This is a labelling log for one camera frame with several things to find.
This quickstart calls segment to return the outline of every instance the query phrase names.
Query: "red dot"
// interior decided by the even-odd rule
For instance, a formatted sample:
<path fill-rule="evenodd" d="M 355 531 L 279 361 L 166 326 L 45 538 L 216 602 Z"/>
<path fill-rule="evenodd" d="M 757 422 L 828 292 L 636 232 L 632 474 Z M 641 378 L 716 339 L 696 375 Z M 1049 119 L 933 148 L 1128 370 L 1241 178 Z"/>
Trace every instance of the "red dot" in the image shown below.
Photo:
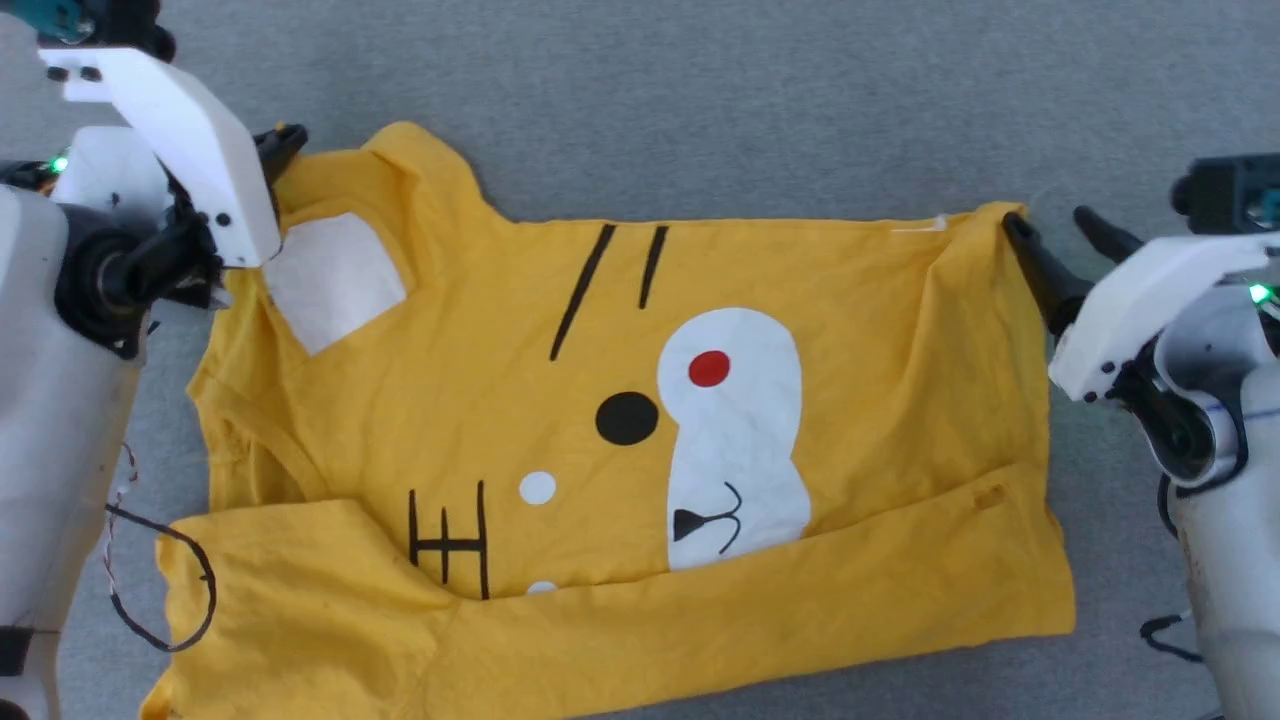
<path fill-rule="evenodd" d="M 728 377 L 728 355 L 708 350 L 689 364 L 689 379 L 698 387 L 716 387 Z"/>

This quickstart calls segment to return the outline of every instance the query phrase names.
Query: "gray floor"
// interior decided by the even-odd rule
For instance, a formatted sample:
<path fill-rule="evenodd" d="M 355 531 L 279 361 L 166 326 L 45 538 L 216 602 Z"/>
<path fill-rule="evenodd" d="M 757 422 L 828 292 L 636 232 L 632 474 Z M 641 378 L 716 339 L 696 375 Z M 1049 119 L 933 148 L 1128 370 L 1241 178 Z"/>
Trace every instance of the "gray floor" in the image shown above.
<path fill-rule="evenodd" d="M 168 0 L 179 64 L 250 127 L 306 123 L 314 149 L 422 123 L 511 217 L 931 217 L 1030 201 L 1069 232 L 1093 202 L 1176 229 L 1170 182 L 1197 155 L 1280 147 L 1274 0 Z M 45 156 L 106 110 L 67 106 L 0 19 L 0 155 Z M 205 466 L 183 386 L 207 319 L 166 309 L 129 439 L 132 507 L 198 512 Z M 769 683 L 628 717 L 1160 717 L 1215 706 L 1203 671 L 1138 624 L 1185 607 L 1156 473 L 1130 423 L 1055 397 L 1051 501 L 1079 588 L 1069 638 L 1001 643 Z M 124 530 L 129 601 L 160 623 L 151 538 Z M 84 573 L 61 655 L 69 717 L 128 717 L 165 664 Z"/>

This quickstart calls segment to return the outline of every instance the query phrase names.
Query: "wire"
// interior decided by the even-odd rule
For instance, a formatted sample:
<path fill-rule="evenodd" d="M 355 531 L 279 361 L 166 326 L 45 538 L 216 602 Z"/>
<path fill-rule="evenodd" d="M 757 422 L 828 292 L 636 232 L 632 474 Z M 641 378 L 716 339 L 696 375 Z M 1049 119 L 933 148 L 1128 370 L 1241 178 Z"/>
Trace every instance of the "wire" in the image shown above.
<path fill-rule="evenodd" d="M 187 543 L 187 547 L 191 548 L 191 552 L 195 553 L 196 560 L 200 562 L 200 569 L 204 570 L 204 574 L 200 577 L 200 579 L 205 580 L 205 584 L 209 587 L 209 610 L 205 611 L 205 620 L 200 624 L 200 628 L 197 628 L 196 632 L 191 634 L 189 638 L 182 641 L 178 644 L 169 644 L 164 642 L 163 639 L 151 634 L 151 632 L 143 628 L 141 624 L 138 624 L 137 620 L 131 618 L 129 612 L 124 609 L 124 601 L 120 600 L 120 593 L 118 593 L 113 585 L 111 606 L 115 607 L 115 614 L 120 616 L 120 620 L 124 620 L 124 624 L 128 625 L 129 629 L 133 630 L 136 635 L 147 641 L 148 643 L 151 643 L 151 647 L 159 651 L 182 652 L 188 647 L 200 642 L 200 639 L 205 637 L 205 633 L 209 632 L 209 626 L 214 623 L 214 610 L 218 607 L 218 580 L 214 577 L 214 566 L 209 562 L 209 555 L 205 553 L 205 548 L 200 547 L 200 543 L 192 539 L 189 536 L 186 536 L 168 525 L 161 525 L 160 523 L 152 523 L 146 518 L 140 518 L 133 512 L 129 512 L 128 510 L 120 510 L 114 505 L 105 505 L 104 507 L 106 507 L 106 511 L 110 512 L 113 516 L 123 518 L 131 523 L 142 525 L 143 528 L 155 530 L 157 533 L 169 536 L 174 539 L 179 539 Z"/>
<path fill-rule="evenodd" d="M 1156 510 L 1160 512 L 1160 521 L 1165 524 L 1165 529 L 1169 534 L 1178 539 L 1178 525 L 1174 524 L 1174 519 L 1169 515 L 1169 488 L 1172 484 L 1172 479 L 1169 473 L 1162 473 L 1160 475 L 1160 488 L 1156 495 Z"/>
<path fill-rule="evenodd" d="M 1142 628 L 1138 629 L 1138 637 L 1140 637 L 1143 642 L 1146 642 L 1152 650 L 1156 650 L 1158 652 L 1172 655 L 1174 657 L 1185 660 L 1187 662 L 1196 662 L 1196 664 L 1204 662 L 1204 656 L 1199 655 L 1198 652 L 1183 650 L 1178 646 L 1172 646 L 1156 639 L 1156 633 L 1181 623 L 1183 620 L 1190 618 L 1190 615 L 1192 612 L 1190 610 L 1188 610 L 1181 615 L 1165 615 L 1162 618 L 1152 618 L 1151 620 L 1143 623 Z"/>
<path fill-rule="evenodd" d="M 131 630 L 133 630 L 133 634 L 147 641 L 147 643 L 150 643 L 151 647 L 163 652 L 182 652 L 189 648 L 191 646 L 196 644 L 197 642 L 200 642 L 200 639 L 205 637 L 205 633 L 209 632 L 209 626 L 214 621 L 214 610 L 218 607 L 218 579 L 214 577 L 214 566 L 209 562 L 209 555 L 205 552 L 205 548 L 200 547 L 198 542 L 192 539 L 189 536 L 186 536 L 170 528 L 169 525 L 161 525 L 160 523 L 154 523 L 151 520 L 147 520 L 146 518 L 141 518 L 120 507 L 120 505 L 124 503 L 125 493 L 128 493 L 129 489 L 133 488 L 133 486 L 136 486 L 138 482 L 138 459 L 133 454 L 133 448 L 129 447 L 129 443 L 125 442 L 120 445 L 124 447 L 125 459 L 129 462 L 129 478 L 124 486 L 116 488 L 115 502 L 114 503 L 109 502 L 102 506 L 110 514 L 110 518 L 108 518 L 106 521 L 106 543 L 102 547 L 102 566 L 106 568 L 106 580 L 111 588 L 110 593 L 111 606 L 115 607 L 115 614 L 120 616 L 120 620 L 123 620 L 124 624 Z M 124 601 L 120 600 L 119 587 L 116 585 L 115 582 L 115 573 L 111 570 L 111 544 L 115 541 L 116 518 L 122 518 L 136 525 L 147 528 L 148 530 L 154 530 L 156 533 L 169 536 L 174 539 L 184 542 L 187 547 L 191 548 L 191 552 L 196 556 L 196 561 L 200 562 L 200 569 L 202 570 L 200 579 L 205 580 L 205 584 L 209 587 L 209 610 L 205 612 L 205 620 L 200 624 L 200 628 L 197 628 L 196 632 L 192 633 L 191 637 L 187 638 L 186 641 L 178 644 L 169 644 L 161 641 L 160 638 L 154 635 L 150 630 L 143 628 L 137 620 L 134 620 L 129 615 L 129 612 L 124 609 Z"/>

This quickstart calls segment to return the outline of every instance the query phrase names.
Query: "black line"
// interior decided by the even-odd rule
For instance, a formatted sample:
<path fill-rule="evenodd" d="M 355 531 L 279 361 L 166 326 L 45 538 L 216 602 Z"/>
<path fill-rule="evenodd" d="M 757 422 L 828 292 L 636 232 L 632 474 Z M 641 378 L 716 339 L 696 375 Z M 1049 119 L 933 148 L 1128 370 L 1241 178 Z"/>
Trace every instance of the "black line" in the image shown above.
<path fill-rule="evenodd" d="M 408 491 L 408 561 L 417 566 L 417 493 Z"/>
<path fill-rule="evenodd" d="M 724 547 L 721 548 L 718 555 L 724 555 L 724 551 L 728 550 L 728 546 L 733 544 L 733 541 L 737 539 L 737 533 L 742 532 L 742 521 L 737 519 L 737 515 L 730 515 L 728 519 L 733 520 L 733 524 L 736 525 L 733 528 L 733 537 L 728 538 L 728 542 L 724 543 Z"/>
<path fill-rule="evenodd" d="M 451 539 L 430 538 L 430 539 L 425 539 L 425 541 L 417 541 L 417 543 L 415 543 L 415 544 L 417 546 L 417 550 L 420 550 L 420 551 L 421 550 L 431 550 L 431 551 L 436 551 L 438 550 L 440 552 L 480 552 L 484 548 L 484 543 L 481 543 L 477 538 L 461 538 L 461 539 L 460 538 L 451 538 Z"/>
<path fill-rule="evenodd" d="M 480 536 L 480 600 L 489 600 L 489 533 L 484 525 L 484 480 L 476 483 L 476 525 Z"/>
<path fill-rule="evenodd" d="M 649 304 L 649 287 L 653 284 L 653 275 L 658 272 L 658 259 L 662 258 L 662 246 L 667 242 L 667 225 L 658 225 L 653 231 L 653 242 L 649 243 L 649 259 L 644 264 L 644 281 L 640 283 L 640 309 Z"/>
<path fill-rule="evenodd" d="M 449 584 L 449 511 L 440 506 L 440 584 Z"/>
<path fill-rule="evenodd" d="M 586 263 L 582 264 L 582 272 L 577 275 L 577 284 L 573 286 L 573 295 L 568 299 L 568 307 L 564 309 L 564 316 L 561 318 L 561 327 L 556 331 L 556 342 L 552 343 L 552 363 L 559 357 L 559 348 L 564 343 L 564 336 L 568 334 L 568 327 L 573 324 L 573 315 L 577 315 L 577 309 L 582 305 L 586 288 L 591 284 L 591 275 L 595 274 L 595 268 L 600 264 L 600 256 L 604 255 L 604 249 L 609 246 L 609 238 L 613 237 L 614 229 L 617 229 L 617 225 L 612 224 L 605 224 L 600 228 L 600 237 L 595 240 L 595 247 L 591 249 L 591 254 L 586 256 Z"/>

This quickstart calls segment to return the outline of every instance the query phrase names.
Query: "yellow t-shirt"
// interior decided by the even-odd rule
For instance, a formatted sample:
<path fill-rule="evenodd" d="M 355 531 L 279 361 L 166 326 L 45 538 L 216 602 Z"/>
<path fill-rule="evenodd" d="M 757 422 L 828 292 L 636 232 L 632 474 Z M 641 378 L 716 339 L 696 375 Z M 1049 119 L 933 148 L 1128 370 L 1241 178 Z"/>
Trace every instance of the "yellow t-shirt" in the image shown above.
<path fill-rule="evenodd" d="M 145 717 L 567 716 L 1071 630 L 1016 206 L 512 223 L 410 124 L 276 192 L 189 388 L 218 610 Z"/>

